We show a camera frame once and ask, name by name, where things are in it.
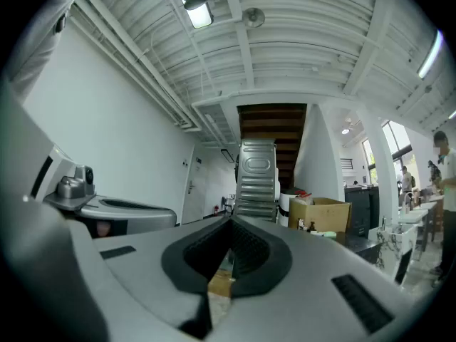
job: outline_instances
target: window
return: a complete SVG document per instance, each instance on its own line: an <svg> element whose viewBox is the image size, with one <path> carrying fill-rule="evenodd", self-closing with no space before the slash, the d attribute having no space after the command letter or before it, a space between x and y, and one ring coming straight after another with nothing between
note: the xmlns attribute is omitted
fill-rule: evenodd
<svg viewBox="0 0 456 342"><path fill-rule="evenodd" d="M416 187L420 189L421 187L420 179L418 177L418 166L413 151L402 156L402 164L403 166L407 167L407 171L415 178Z"/></svg>
<svg viewBox="0 0 456 342"><path fill-rule="evenodd" d="M402 163L400 160L394 161L394 171L396 173L396 181L402 181Z"/></svg>
<svg viewBox="0 0 456 342"><path fill-rule="evenodd" d="M368 165L369 166L374 165L375 159L373 157L372 148L371 148L371 144L369 143L369 140L365 140L363 142L363 147L364 147L364 153L366 155L366 159L368 161Z"/></svg>
<svg viewBox="0 0 456 342"><path fill-rule="evenodd" d="M388 124L393 131L396 142L398 143L399 150L402 150L403 148L410 145L410 140L408 139L407 132L405 131L403 125L394 122L388 122Z"/></svg>
<svg viewBox="0 0 456 342"><path fill-rule="evenodd" d="M377 169L373 168L371 171L369 171L370 175L370 183L372 185L378 185L378 177L377 177Z"/></svg>
<svg viewBox="0 0 456 342"><path fill-rule="evenodd" d="M391 155L399 151L398 144L394 139L393 131L391 130L391 127L388 124L383 126L383 132L385 133L386 140L388 141L388 146L390 148Z"/></svg>
<svg viewBox="0 0 456 342"><path fill-rule="evenodd" d="M415 155L413 154L410 140L408 139L407 132L405 131L403 125L389 121L383 126L383 133L385 133L388 147L390 148L391 155L393 156L396 179L398 181L402 180L402 167L406 166L408 172L415 178L416 187L420 187ZM378 184L375 159L369 140L365 140L363 142L363 149L368 162L368 169L371 180L370 183Z"/></svg>

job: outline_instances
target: black cabinet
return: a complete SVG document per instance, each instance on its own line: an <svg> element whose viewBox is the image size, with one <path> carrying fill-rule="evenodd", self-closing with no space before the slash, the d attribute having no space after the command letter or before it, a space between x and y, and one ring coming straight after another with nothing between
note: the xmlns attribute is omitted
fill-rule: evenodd
<svg viewBox="0 0 456 342"><path fill-rule="evenodd" d="M368 238L371 228L371 191L362 187L345 189L345 202L351 203L351 222L347 234Z"/></svg>
<svg viewBox="0 0 456 342"><path fill-rule="evenodd" d="M377 228L380 219L380 196L378 194L378 186L370 188L370 228Z"/></svg>

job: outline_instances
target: doorway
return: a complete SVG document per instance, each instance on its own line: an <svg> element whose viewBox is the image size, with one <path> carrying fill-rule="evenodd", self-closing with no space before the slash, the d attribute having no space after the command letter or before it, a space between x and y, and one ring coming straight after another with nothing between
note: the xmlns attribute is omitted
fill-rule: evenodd
<svg viewBox="0 0 456 342"><path fill-rule="evenodd" d="M182 224L196 222L203 218L206 202L206 179L207 164L200 152L195 148L185 191Z"/></svg>

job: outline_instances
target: wall fixture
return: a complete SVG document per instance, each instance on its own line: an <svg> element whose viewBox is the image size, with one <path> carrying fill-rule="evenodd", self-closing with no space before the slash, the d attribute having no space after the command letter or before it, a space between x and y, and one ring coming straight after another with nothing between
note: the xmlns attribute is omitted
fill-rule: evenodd
<svg viewBox="0 0 456 342"><path fill-rule="evenodd" d="M223 149L223 150L220 150L220 152L222 152L223 156L225 156L225 158L227 159L227 161L229 163L234 163L233 157L231 157L231 155L229 154L228 150Z"/></svg>
<svg viewBox="0 0 456 342"><path fill-rule="evenodd" d="M432 48L427 55L424 64L421 66L420 70L418 71L418 75L420 78L424 78L430 68L432 67L435 59L437 58L437 54L439 53L440 49L442 48L442 43L443 43L443 35L440 33L439 30L437 30L437 35L434 40L434 44L432 45Z"/></svg>
<svg viewBox="0 0 456 342"><path fill-rule="evenodd" d="M242 13L242 21L250 28L259 28L266 21L266 17L261 9L250 8Z"/></svg>
<svg viewBox="0 0 456 342"><path fill-rule="evenodd" d="M210 26L214 22L214 17L206 4L201 5L199 8L187 10L187 14L192 21L193 28L199 29L205 26Z"/></svg>

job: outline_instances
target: black slot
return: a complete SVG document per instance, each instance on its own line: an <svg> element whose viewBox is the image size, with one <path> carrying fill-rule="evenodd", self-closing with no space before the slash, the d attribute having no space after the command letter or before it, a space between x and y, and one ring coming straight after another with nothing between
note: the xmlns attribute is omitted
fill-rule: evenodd
<svg viewBox="0 0 456 342"><path fill-rule="evenodd" d="M116 200L116 199L103 199L103 200L100 200L100 203L107 207L116 207L116 208L150 209L150 210L164 209L164 208L159 208L159 207L149 207L148 205L135 204L133 202L126 202L124 200Z"/></svg>
<svg viewBox="0 0 456 342"><path fill-rule="evenodd" d="M108 251L100 252L102 259L112 259L114 257L123 256L124 254L130 254L136 252L135 247L125 246L120 248L109 249Z"/></svg>
<svg viewBox="0 0 456 342"><path fill-rule="evenodd" d="M38 173L38 176L36 177L35 183L33 184L33 187L31 189L31 196L35 199L36 195L38 194L38 190L40 190L41 183L43 182L44 177L46 176L46 173L49 170L49 167L52 165L52 158L48 156L46 158L46 161L44 161L43 166L41 167L40 172Z"/></svg>
<svg viewBox="0 0 456 342"><path fill-rule="evenodd" d="M396 274L395 281L401 285L402 281L407 273L408 264L410 263L410 258L412 257L412 250L407 252L402 256L399 263L398 273Z"/></svg>
<svg viewBox="0 0 456 342"><path fill-rule="evenodd" d="M353 276L336 277L332 282L369 333L375 333L393 320Z"/></svg>

